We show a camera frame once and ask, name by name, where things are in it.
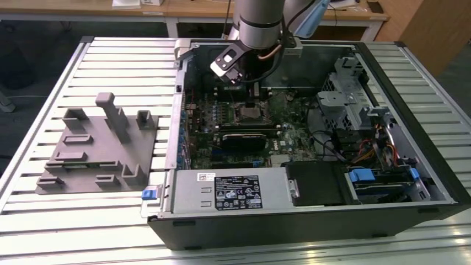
aluminum extrusion table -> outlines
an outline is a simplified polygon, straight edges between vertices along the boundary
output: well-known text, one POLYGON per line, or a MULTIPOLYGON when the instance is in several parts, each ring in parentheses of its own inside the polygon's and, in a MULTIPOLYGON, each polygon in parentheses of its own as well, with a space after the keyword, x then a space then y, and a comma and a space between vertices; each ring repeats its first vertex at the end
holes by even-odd
MULTIPOLYGON (((112 92, 115 104, 125 112, 148 109, 159 116, 151 181, 163 181, 176 78, 175 41, 95 38, 79 44, 0 179, 1 264, 468 264, 471 210, 443 221, 425 222, 393 237, 171 251, 140 217, 140 192, 34 194, 65 127, 60 117, 67 107, 83 107, 88 115, 103 115, 93 107, 97 92, 112 92)), ((469 190, 469 118, 407 48, 393 43, 371 43, 368 47, 469 190)), ((381 103, 377 90, 372 90, 381 103)))

black cable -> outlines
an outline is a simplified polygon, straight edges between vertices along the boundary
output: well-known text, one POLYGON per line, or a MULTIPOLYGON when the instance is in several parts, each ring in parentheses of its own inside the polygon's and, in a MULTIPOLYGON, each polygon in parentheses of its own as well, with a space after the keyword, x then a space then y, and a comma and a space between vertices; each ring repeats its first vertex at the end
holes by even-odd
POLYGON ((304 13, 305 10, 309 9, 309 7, 313 5, 316 0, 312 0, 308 5, 295 14, 295 16, 291 18, 288 24, 287 24, 287 28, 289 28, 291 24, 295 22, 296 18, 304 13))
POLYGON ((335 38, 336 36, 336 28, 337 28, 337 23, 339 23, 339 20, 337 20, 337 10, 335 7, 332 7, 332 5, 329 4, 331 8, 333 9, 333 17, 336 18, 336 23, 333 25, 333 31, 332 31, 332 37, 335 38))
POLYGON ((339 152, 333 149, 331 149, 327 144, 324 144, 313 135, 311 136, 312 139, 315 140, 315 142, 317 142, 327 150, 331 151, 331 153, 337 157, 337 159, 343 162, 343 163, 347 163, 347 164, 351 164, 347 160, 347 158, 343 157, 341 154, 339 154, 339 152))
POLYGON ((231 10, 231 1, 227 4, 227 12, 225 12, 225 21, 224 21, 224 28, 223 28, 223 36, 225 34, 225 26, 227 26, 227 20, 229 19, 229 10, 231 10))
POLYGON ((335 7, 332 7, 332 5, 329 4, 331 8, 333 9, 333 17, 336 18, 336 24, 333 25, 333 27, 337 26, 339 20, 337 20, 337 10, 335 7))
POLYGON ((281 36, 281 50, 280 52, 277 53, 277 58, 276 58, 276 62, 273 64, 273 66, 271 67, 271 69, 264 72, 264 74, 256 78, 256 79, 252 79, 252 80, 240 80, 240 83, 244 83, 244 84, 252 84, 252 83, 256 83, 259 81, 261 81, 263 79, 265 79, 275 71, 276 69, 279 68, 280 64, 281 64, 281 59, 283 59, 283 55, 284 55, 284 43, 287 43, 287 25, 284 23, 284 18, 281 18, 281 29, 283 29, 283 36, 281 36))
POLYGON ((327 156, 327 154, 325 154, 325 146, 327 146, 327 143, 328 143, 328 142, 331 142, 331 143, 333 144, 332 140, 327 140, 327 141, 324 141, 324 146, 323 146, 323 157, 324 157, 324 156, 327 156))
POLYGON ((332 136, 332 134, 333 134, 331 131, 325 131, 325 130, 316 130, 316 131, 312 132, 312 134, 316 134, 316 133, 323 133, 323 134, 325 134, 328 136, 332 136))

blue clip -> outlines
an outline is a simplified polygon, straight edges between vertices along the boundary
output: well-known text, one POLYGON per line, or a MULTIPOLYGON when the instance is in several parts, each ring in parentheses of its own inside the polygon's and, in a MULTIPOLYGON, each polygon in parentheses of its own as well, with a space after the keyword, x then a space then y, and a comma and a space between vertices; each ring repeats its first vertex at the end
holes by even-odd
POLYGON ((144 189, 140 197, 141 200, 156 200, 156 189, 144 189))
POLYGON ((353 169, 348 173, 348 176, 349 176, 352 182, 376 180, 372 170, 367 169, 367 168, 353 169))
POLYGON ((256 168, 256 167, 259 167, 259 165, 261 164, 261 161, 255 160, 255 161, 252 162, 252 164, 253 164, 253 168, 256 168))
POLYGON ((413 180, 417 180, 419 176, 420 176, 417 170, 412 167, 412 168, 409 168, 409 172, 411 172, 413 180))

warning symbols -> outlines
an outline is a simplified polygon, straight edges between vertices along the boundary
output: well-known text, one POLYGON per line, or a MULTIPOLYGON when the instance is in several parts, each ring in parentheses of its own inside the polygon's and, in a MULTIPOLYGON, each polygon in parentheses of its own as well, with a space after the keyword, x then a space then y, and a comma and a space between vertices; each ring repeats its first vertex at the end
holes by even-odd
POLYGON ((217 210, 261 209, 259 176, 215 177, 215 197, 217 210))
POLYGON ((217 199, 224 199, 225 198, 225 192, 216 192, 216 198, 217 199))

dark floor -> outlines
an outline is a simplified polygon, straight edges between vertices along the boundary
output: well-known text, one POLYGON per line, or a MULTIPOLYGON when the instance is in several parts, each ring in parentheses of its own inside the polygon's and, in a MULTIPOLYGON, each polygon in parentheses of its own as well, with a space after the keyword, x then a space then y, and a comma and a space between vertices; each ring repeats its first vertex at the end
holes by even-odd
MULTIPOLYGON (((189 24, 179 25, 180 35, 187 38, 216 38, 223 30, 221 25, 204 27, 189 24)), ((0 112, 0 157, 12 156, 24 135, 34 120, 68 59, 76 49, 81 36, 125 36, 167 37, 163 23, 72 23, 72 30, 64 31, 59 22, 2 22, 0 24, 0 41, 13 41, 33 68, 36 82, 24 89, 12 91, 1 89, 10 96, 44 96, 12 98, 17 109, 13 113, 0 112), (10 33, 4 25, 12 25, 10 33)), ((471 46, 465 46, 461 54, 449 64, 439 77, 439 82, 455 98, 465 113, 471 115, 471 46)), ((8 165, 8 159, 0 158, 0 173, 8 165)))

